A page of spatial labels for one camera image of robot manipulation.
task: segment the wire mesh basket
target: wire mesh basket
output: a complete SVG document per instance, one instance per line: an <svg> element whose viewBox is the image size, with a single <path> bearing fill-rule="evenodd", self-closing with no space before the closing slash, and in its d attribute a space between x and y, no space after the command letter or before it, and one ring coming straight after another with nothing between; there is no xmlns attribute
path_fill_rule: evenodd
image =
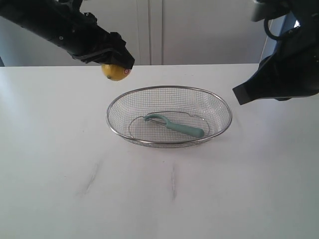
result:
<svg viewBox="0 0 319 239"><path fill-rule="evenodd" d="M202 129L200 137L171 130L159 119ZM106 119L113 132L129 142L159 148L193 146L225 132L232 112L216 94L191 87L155 86L141 88L117 97L107 109Z"/></svg>

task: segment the light blue peeler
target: light blue peeler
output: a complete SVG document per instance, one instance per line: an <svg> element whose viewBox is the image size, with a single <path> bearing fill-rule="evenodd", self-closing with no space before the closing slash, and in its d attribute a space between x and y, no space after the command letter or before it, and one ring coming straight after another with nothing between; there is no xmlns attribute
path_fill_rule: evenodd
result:
<svg viewBox="0 0 319 239"><path fill-rule="evenodd" d="M159 122L157 120L152 120L152 119L161 119L164 122ZM166 118L165 116L158 115L158 114L152 114L144 117L145 121L152 121L158 124L164 125L166 128L174 130L176 132L184 133L196 138L202 138L205 135L204 130L201 128L195 128L195 127L190 127L182 124L177 124L177 123L172 123Z"/></svg>

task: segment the peeler handle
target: peeler handle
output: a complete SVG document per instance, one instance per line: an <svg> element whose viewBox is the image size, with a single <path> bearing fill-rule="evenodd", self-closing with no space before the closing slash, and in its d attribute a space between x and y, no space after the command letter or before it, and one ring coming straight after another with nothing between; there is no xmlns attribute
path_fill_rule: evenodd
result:
<svg viewBox="0 0 319 239"><path fill-rule="evenodd" d="M168 122L166 124L166 128L180 132L180 133L184 133L196 138L202 138L205 135L204 130L202 130L201 128L190 127L190 126L177 124L177 123Z"/></svg>

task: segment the cabinet door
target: cabinet door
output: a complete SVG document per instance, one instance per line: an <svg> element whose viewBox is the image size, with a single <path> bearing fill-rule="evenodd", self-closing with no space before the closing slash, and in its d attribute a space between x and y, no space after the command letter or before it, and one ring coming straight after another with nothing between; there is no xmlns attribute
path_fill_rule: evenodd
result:
<svg viewBox="0 0 319 239"><path fill-rule="evenodd" d="M266 34L245 1L162 1L163 64L259 62Z"/></svg>
<svg viewBox="0 0 319 239"><path fill-rule="evenodd" d="M81 12L91 12L106 31L116 31L127 42L136 65L150 63L147 0L88 0ZM76 66L63 49L1 18L0 56L6 66Z"/></svg>

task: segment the sticker on lemon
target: sticker on lemon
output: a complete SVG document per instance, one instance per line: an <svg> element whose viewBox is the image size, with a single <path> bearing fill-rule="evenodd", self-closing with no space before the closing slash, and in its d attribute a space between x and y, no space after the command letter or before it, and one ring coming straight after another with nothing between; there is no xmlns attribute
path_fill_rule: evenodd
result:
<svg viewBox="0 0 319 239"><path fill-rule="evenodd" d="M107 64L102 64L102 71L104 75L112 81L120 81L127 77L131 72L131 70L125 69L122 66Z"/></svg>

